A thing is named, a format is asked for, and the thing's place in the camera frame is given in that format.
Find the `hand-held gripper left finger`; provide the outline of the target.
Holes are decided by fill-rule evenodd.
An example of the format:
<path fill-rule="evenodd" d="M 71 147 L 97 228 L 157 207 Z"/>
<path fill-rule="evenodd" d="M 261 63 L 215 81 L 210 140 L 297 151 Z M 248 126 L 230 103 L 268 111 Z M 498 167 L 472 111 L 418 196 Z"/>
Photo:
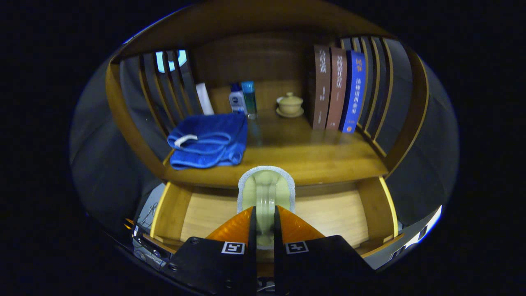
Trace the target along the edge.
<path fill-rule="evenodd" d="M 202 296 L 257 294 L 257 219 L 252 206 L 206 238 L 191 237 L 166 264 L 167 277 Z"/>

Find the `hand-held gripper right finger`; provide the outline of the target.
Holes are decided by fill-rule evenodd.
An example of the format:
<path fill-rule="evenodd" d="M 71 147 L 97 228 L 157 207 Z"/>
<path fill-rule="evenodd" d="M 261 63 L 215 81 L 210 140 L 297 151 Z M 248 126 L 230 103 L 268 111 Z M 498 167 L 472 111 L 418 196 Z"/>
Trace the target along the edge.
<path fill-rule="evenodd" d="M 275 207 L 274 278 L 280 296 L 349 296 L 376 271 L 340 235 L 324 236 Z"/>

